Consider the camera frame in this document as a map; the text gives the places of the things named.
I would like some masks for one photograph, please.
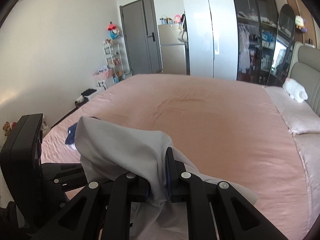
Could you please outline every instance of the silver refrigerator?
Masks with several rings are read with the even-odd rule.
[[[162,69],[165,74],[187,74],[186,46],[178,40],[179,24],[158,25]]]

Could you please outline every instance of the full-length mirror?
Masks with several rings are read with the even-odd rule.
[[[268,86],[282,86],[290,67],[294,46],[295,16],[290,5],[280,11],[275,53],[268,78]]]

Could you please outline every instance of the silver bolt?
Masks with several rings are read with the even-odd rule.
[[[127,173],[127,178],[128,179],[133,179],[133,178],[135,178],[136,177],[136,174],[134,174],[134,173],[132,173],[132,172],[128,172]]]
[[[189,179],[189,178],[191,178],[191,173],[183,172],[183,173],[181,173],[181,177],[183,177],[184,179]]]
[[[96,181],[92,181],[89,183],[89,188],[94,189],[97,188],[99,186],[99,183]]]
[[[229,184],[223,181],[219,183],[219,187],[222,189],[227,189],[229,187]]]

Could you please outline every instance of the gray upholstered headboard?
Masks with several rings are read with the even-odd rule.
[[[307,103],[320,116],[320,50],[297,42],[288,77],[304,86],[308,94]]]

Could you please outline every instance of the door frame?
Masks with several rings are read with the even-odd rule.
[[[136,1],[133,1],[131,3],[128,3],[126,5],[123,5],[123,6],[119,7],[120,8],[121,25],[122,25],[122,31],[123,31],[123,37],[124,37],[124,45],[125,45],[125,50],[126,50],[126,54],[127,54],[127,58],[128,58],[130,71],[132,71],[132,68],[131,68],[131,62],[130,62],[130,55],[128,53],[127,36],[126,36],[126,33],[125,33],[122,8],[127,6],[127,5],[130,5],[132,3],[138,2],[138,1],[142,1],[142,0],[136,0]],[[160,67],[160,71],[162,71],[162,60],[161,60],[161,52],[160,52],[160,41],[159,41],[159,34],[158,34],[158,24],[157,24],[157,20],[156,20],[155,4],[154,4],[153,0],[151,0],[151,10],[152,10],[152,18],[153,18],[153,24],[154,24],[154,29],[155,29],[155,37],[156,37],[156,46],[157,46],[157,51],[158,51],[159,67]],[[144,27],[145,35],[147,35],[146,26],[144,25],[143,27]]]

